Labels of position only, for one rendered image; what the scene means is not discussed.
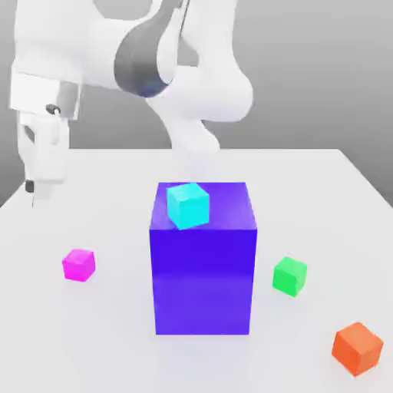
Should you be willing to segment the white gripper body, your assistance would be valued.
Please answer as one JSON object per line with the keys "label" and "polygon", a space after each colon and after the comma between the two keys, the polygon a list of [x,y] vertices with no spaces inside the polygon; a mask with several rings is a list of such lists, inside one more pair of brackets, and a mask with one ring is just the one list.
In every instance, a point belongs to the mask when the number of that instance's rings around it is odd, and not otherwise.
{"label": "white gripper body", "polygon": [[18,153],[25,179],[63,183],[69,148],[68,120],[58,114],[17,113]]}

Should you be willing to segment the small magenta cube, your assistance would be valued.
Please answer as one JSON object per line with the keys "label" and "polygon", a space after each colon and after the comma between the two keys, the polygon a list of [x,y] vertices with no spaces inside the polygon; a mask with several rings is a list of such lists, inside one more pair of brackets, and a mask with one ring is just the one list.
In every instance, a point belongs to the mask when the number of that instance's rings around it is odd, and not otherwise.
{"label": "small magenta cube", "polygon": [[62,260],[66,279],[86,282],[96,270],[94,253],[84,249],[73,249]]}

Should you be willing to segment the small cyan cube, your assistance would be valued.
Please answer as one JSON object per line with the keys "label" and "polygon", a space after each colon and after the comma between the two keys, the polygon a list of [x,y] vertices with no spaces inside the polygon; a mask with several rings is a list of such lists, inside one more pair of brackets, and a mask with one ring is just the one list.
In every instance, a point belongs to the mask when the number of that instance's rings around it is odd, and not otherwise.
{"label": "small cyan cube", "polygon": [[167,188],[167,215],[179,230],[210,221],[210,195],[197,183]]}

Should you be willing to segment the small green cube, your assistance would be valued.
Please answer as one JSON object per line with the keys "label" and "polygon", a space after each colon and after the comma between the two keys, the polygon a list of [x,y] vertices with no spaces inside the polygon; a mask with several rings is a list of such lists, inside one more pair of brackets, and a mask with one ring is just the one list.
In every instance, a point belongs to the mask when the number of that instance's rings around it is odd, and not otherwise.
{"label": "small green cube", "polygon": [[306,263],[285,256],[274,268],[272,287],[296,297],[305,285],[307,270]]}

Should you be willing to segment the small orange cube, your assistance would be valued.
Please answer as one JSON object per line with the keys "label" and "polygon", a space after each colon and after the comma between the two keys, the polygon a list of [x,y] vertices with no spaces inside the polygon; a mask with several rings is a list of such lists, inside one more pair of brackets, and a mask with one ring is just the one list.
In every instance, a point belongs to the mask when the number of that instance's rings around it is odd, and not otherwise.
{"label": "small orange cube", "polygon": [[383,345],[365,325],[354,322],[336,332],[332,356],[356,377],[378,364]]}

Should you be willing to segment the large blue box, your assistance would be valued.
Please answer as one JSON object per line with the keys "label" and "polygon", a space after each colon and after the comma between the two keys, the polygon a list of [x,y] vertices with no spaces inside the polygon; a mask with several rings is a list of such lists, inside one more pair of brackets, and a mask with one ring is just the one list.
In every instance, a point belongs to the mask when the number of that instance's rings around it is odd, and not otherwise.
{"label": "large blue box", "polygon": [[245,183],[202,183],[210,221],[179,230],[159,183],[150,220],[150,261],[158,335],[249,333],[257,225]]}

